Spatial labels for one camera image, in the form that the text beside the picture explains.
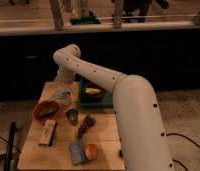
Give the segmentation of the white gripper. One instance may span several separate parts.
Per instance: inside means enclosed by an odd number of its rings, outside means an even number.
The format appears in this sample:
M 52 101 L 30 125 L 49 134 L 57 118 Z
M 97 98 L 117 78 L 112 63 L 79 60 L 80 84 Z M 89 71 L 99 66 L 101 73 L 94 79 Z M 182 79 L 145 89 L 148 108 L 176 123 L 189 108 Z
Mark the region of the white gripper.
M 74 82 L 75 73 L 71 70 L 65 69 L 63 66 L 59 66 L 55 80 L 62 83 L 71 84 Z

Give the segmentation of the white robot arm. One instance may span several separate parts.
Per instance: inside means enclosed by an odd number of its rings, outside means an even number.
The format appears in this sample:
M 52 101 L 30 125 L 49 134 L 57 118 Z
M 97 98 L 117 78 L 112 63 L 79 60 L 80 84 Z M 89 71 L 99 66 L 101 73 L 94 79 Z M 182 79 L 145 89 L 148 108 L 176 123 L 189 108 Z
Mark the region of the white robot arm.
M 112 94 L 126 171 L 175 171 L 157 97 L 149 81 L 89 63 L 80 56 L 75 44 L 55 51 L 58 79 L 71 83 L 78 74 Z

